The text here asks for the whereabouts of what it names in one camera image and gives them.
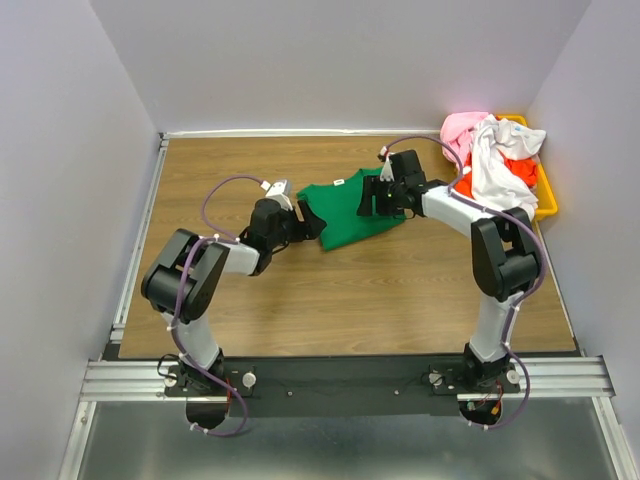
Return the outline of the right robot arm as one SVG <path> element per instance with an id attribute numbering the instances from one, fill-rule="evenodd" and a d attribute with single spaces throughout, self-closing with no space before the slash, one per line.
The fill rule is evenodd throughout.
<path id="1" fill-rule="evenodd" d="M 544 275 L 538 237 L 528 214 L 516 207 L 497 211 L 460 196 L 441 180 L 427 180 L 413 150 L 379 153 L 379 174 L 362 181 L 357 214 L 390 217 L 404 210 L 437 220 L 471 243 L 472 274 L 481 292 L 476 330 L 449 378 L 480 392 L 505 374 L 519 307 Z"/>

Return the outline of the green t-shirt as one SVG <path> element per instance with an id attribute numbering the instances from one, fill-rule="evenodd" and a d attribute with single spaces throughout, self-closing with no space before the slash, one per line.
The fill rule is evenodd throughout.
<path id="1" fill-rule="evenodd" d="M 380 175 L 381 168 L 359 169 L 351 177 L 331 184 L 311 184 L 297 193 L 297 199 L 306 201 L 312 212 L 325 221 L 326 227 L 319 239 L 328 252 L 382 234 L 401 225 L 406 216 L 359 216 L 363 179 Z"/>

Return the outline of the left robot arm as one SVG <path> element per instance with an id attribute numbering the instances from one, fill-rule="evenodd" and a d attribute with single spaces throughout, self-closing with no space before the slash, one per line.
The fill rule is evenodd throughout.
<path id="1" fill-rule="evenodd" d="M 227 390 L 224 355 L 207 317 L 220 278 L 258 276 L 276 253 L 292 243 L 317 239 L 326 227 L 304 200 L 288 209 L 264 198 L 234 240 L 176 230 L 141 282 L 142 296 L 163 316 L 179 351 L 178 371 L 164 375 L 168 385 L 191 387 L 201 395 Z"/>

